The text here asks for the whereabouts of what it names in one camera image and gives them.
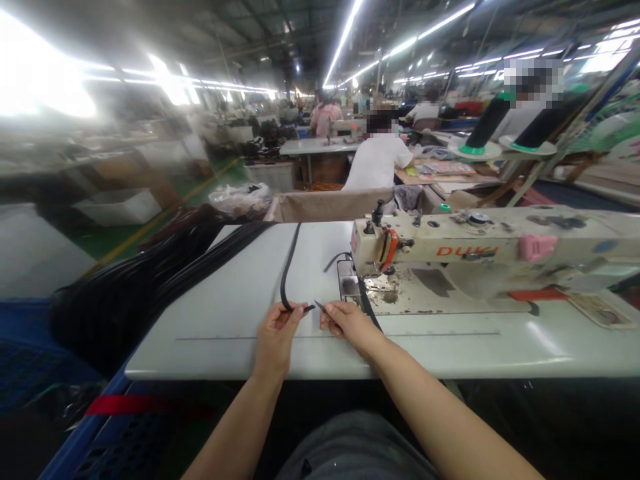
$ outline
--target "green spool base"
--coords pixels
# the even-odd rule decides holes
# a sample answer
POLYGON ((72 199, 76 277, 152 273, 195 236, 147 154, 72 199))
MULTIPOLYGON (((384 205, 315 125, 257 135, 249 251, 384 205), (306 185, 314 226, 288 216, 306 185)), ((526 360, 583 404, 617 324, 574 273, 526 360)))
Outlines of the green spool base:
POLYGON ((484 155, 486 152, 486 149, 484 147, 473 148, 466 145, 460 145, 459 150, 462 153, 466 153, 467 155, 484 155))
POLYGON ((530 151, 532 153, 537 152, 538 150, 540 150, 540 147, 538 147, 536 149, 530 148, 530 147, 523 147, 522 145, 518 145, 516 142, 512 142, 511 146, 516 150, 530 151))

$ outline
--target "pile of black cord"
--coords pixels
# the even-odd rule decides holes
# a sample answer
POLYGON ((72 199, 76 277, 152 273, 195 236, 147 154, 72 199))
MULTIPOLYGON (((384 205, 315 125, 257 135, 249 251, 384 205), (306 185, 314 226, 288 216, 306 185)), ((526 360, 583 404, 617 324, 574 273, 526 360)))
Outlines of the pile of black cord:
POLYGON ((225 224, 187 227, 128 260, 58 290, 49 312, 53 337, 112 378, 166 307, 272 225, 242 225, 209 250, 225 224))

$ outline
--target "yellow floor line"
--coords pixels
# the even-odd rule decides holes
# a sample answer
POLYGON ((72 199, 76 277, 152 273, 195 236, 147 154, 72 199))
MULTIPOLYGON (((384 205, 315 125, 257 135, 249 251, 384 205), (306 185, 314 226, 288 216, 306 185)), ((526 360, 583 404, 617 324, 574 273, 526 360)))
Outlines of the yellow floor line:
POLYGON ((100 269, 100 268, 102 268, 103 265, 106 265, 109 262, 111 262, 112 260, 114 260, 114 258, 116 258, 118 255, 120 255, 122 252, 124 252, 124 250, 126 250, 127 248, 132 246, 135 242, 140 240, 140 238, 142 238, 144 235, 146 235, 148 232, 150 232, 153 228, 155 228, 156 225, 158 225, 158 223, 160 223, 162 220, 167 218, 170 214, 172 214, 173 212, 178 210, 178 208, 180 208, 184 202, 186 202, 190 198, 194 197, 202 189, 206 188, 208 185, 212 184, 215 180, 220 178, 220 176, 222 176, 222 174, 224 174, 224 172, 226 172, 232 166, 234 166, 236 163, 238 163, 239 160, 240 160, 240 157, 238 157, 235 160, 233 160, 232 162, 228 163, 219 172, 214 173, 213 176, 210 179, 208 179, 202 185, 198 185, 196 188, 194 188, 188 194, 186 194, 184 197, 182 197, 182 202, 176 203, 175 205, 170 206, 166 210, 163 210, 162 213, 160 213, 156 218, 154 218, 153 220, 151 220, 150 222, 148 222, 147 224, 142 226, 142 228, 140 228, 140 230, 138 230, 136 233, 134 233, 128 239, 124 240, 124 242, 122 242, 120 245, 118 245, 116 248, 114 248, 108 254, 106 254, 104 257, 102 257, 98 261, 98 265, 96 265, 94 268, 92 268, 90 270, 90 273, 95 272, 96 271, 96 267, 98 269, 100 269))

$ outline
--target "plastic bag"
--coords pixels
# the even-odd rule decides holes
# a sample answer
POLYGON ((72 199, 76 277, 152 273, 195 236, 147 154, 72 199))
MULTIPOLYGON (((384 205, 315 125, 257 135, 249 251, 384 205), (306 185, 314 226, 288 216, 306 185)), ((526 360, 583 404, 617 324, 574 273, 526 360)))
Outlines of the plastic bag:
POLYGON ((210 204, 234 219, 254 219, 266 214, 272 199, 273 194, 265 183, 248 183, 240 188, 227 185, 209 194, 210 204))

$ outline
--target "green floor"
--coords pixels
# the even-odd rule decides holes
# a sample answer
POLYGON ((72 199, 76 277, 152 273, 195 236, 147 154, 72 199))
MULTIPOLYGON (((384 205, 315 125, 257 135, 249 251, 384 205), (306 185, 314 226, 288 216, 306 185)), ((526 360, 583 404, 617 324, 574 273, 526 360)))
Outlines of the green floor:
MULTIPOLYGON (((230 163, 234 162, 235 158, 226 159, 223 161, 214 161, 212 162, 212 168, 214 172, 219 172, 223 170, 230 163)), ((228 170, 226 170, 222 175, 214 174, 215 180, 196 193, 194 196, 190 197, 184 205, 189 207, 194 207, 198 205, 202 205, 203 203, 208 203, 209 194, 215 190, 216 188, 226 185, 238 186, 242 185, 244 182, 248 180, 247 173, 244 168, 244 164, 242 161, 236 162, 232 165, 228 170)), ((197 189, 202 184, 208 182, 211 177, 172 177, 171 180, 178 191, 178 194, 184 198, 194 189, 197 189)), ((158 230, 162 229, 170 220, 174 217, 174 213, 167 215, 165 218, 160 220, 153 228, 151 228, 148 232, 146 232, 140 239, 136 240, 132 245, 128 246, 122 252, 120 252, 117 256, 115 256, 110 261, 106 262, 112 263, 115 261, 124 260, 136 254, 136 246, 138 243, 144 241, 146 238, 149 238, 158 230)), ((126 242, 128 238, 132 235, 135 235, 141 229, 143 229, 144 225, 130 225, 124 227, 99 227, 97 225, 86 225, 81 228, 78 228, 74 231, 65 232, 66 236, 70 238, 72 242, 90 254, 96 261, 100 261, 114 249, 118 248, 122 243, 126 242)))

